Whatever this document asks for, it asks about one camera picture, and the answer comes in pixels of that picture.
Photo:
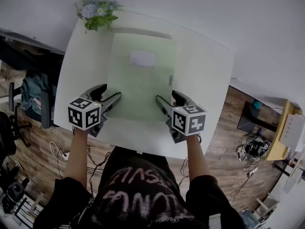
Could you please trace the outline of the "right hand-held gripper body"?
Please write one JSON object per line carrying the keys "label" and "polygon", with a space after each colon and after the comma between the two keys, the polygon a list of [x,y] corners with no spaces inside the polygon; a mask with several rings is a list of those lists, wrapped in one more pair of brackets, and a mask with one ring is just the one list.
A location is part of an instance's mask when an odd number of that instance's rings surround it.
{"label": "right hand-held gripper body", "polygon": [[167,125],[175,144],[204,130],[207,112],[200,105],[174,106],[169,111]]}

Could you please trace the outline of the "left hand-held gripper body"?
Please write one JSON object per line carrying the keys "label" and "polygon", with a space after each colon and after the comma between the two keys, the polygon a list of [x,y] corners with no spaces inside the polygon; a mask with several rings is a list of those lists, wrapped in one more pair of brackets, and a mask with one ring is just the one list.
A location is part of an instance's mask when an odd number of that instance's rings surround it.
{"label": "left hand-held gripper body", "polygon": [[97,137],[107,118],[105,101],[92,100],[88,94],[83,93],[68,104],[68,119],[73,127]]}

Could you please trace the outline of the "pale green box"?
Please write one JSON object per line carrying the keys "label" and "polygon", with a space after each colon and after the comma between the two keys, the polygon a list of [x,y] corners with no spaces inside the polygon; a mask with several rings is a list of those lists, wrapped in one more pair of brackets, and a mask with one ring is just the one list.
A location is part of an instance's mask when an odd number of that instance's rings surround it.
{"label": "pale green box", "polygon": [[164,121],[155,97],[171,100],[175,69],[174,40],[116,33],[107,77],[107,96],[120,92],[121,100],[108,112],[111,118]]}

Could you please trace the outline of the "person's left forearm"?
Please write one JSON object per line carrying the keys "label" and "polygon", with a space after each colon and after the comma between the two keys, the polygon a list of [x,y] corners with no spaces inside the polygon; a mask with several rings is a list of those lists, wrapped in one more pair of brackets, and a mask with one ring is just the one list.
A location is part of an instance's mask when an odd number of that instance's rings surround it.
{"label": "person's left forearm", "polygon": [[76,129],[65,170],[65,176],[72,178],[87,188],[87,139],[88,132]]}

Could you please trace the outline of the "person's right forearm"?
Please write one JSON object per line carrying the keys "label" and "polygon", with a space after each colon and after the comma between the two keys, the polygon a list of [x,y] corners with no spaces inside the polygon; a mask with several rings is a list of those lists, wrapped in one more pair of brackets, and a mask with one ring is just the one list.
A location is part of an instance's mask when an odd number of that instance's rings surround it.
{"label": "person's right forearm", "polygon": [[186,143],[190,182],[196,177],[210,175],[210,170],[204,157],[198,136],[187,136]]}

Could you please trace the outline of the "white square table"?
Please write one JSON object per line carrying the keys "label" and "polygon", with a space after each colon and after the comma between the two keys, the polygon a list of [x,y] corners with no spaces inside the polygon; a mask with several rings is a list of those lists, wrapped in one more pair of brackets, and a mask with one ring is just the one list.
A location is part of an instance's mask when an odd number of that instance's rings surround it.
{"label": "white square table", "polygon": [[[227,48],[174,23],[129,11],[117,11],[113,32],[171,38],[176,43],[173,89],[206,111],[201,147],[206,150],[222,111],[234,64]],[[81,20],[71,35],[58,81],[54,123],[71,130],[68,104],[89,88],[106,83],[113,34],[87,31]],[[97,139],[145,153],[185,158],[186,143],[175,144],[164,122],[108,118]]]}

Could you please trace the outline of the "teal jacket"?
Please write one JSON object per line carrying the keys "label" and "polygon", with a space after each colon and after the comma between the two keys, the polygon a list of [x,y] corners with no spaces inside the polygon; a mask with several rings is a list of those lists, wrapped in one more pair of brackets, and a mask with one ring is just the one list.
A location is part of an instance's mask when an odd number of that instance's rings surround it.
{"label": "teal jacket", "polygon": [[25,77],[20,87],[22,109],[26,111],[32,108],[34,112],[41,115],[41,106],[38,103],[41,102],[42,90],[48,91],[52,97],[55,97],[57,87],[49,82],[44,73]]}

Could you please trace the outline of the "white and black floor device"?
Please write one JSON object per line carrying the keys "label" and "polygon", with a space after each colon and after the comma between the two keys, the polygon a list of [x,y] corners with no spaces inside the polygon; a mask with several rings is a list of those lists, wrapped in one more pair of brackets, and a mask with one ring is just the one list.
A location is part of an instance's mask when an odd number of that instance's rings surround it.
{"label": "white and black floor device", "polygon": [[242,144],[236,149],[236,157],[240,161],[256,161],[263,157],[271,146],[269,140],[264,140],[256,135],[245,135],[242,138]]}

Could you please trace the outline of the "black high-back office chair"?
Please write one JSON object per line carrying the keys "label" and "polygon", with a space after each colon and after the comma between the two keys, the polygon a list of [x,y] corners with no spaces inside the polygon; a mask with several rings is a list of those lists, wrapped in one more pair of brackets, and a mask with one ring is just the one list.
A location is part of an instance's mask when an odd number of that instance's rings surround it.
{"label": "black high-back office chair", "polygon": [[[26,44],[0,31],[0,60],[17,71],[26,71],[25,77],[44,73],[51,84],[58,86],[63,62],[62,54]],[[13,82],[9,84],[8,104],[11,111],[16,108],[14,98],[20,96],[21,100],[20,87],[16,87]],[[55,98],[56,96],[52,97],[48,91],[42,90],[41,102],[38,103],[41,106],[41,115],[34,112],[32,108],[24,112],[28,117],[41,122],[45,129],[52,126],[58,127],[54,123]]]}

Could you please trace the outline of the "potted flower plant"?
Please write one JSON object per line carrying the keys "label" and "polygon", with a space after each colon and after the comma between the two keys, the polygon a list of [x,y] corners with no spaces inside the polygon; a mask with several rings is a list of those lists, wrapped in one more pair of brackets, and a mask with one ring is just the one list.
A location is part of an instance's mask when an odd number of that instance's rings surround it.
{"label": "potted flower plant", "polygon": [[79,0],[74,6],[87,31],[98,31],[99,28],[111,31],[113,22],[118,19],[116,11],[123,9],[123,5],[115,0]]}

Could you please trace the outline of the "person's black printed shirt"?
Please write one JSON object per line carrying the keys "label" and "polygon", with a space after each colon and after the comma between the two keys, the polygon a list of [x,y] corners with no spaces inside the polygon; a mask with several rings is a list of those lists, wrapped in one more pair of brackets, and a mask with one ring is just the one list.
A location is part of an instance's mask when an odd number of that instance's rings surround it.
{"label": "person's black printed shirt", "polygon": [[246,229],[215,177],[196,177],[182,197],[164,157],[116,147],[96,197],[73,178],[57,179],[33,229],[209,229],[216,214],[221,229]]}

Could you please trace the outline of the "yellow cabinet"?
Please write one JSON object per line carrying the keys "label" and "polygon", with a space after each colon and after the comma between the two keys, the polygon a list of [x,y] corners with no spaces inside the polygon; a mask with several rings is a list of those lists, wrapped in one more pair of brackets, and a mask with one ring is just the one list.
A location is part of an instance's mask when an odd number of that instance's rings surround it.
{"label": "yellow cabinet", "polygon": [[296,108],[291,104],[289,100],[285,101],[284,108],[281,114],[281,118],[277,127],[277,131],[270,145],[269,151],[265,157],[266,161],[284,160],[287,158],[289,148],[280,142],[281,135],[284,130],[284,126],[289,114],[295,114]]}

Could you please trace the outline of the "white box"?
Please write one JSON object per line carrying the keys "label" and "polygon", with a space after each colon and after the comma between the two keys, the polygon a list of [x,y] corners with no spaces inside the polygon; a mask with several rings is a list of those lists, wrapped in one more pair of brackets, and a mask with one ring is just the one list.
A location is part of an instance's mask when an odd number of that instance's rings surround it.
{"label": "white box", "polygon": [[300,114],[288,114],[280,142],[295,152],[305,148],[305,118]]}

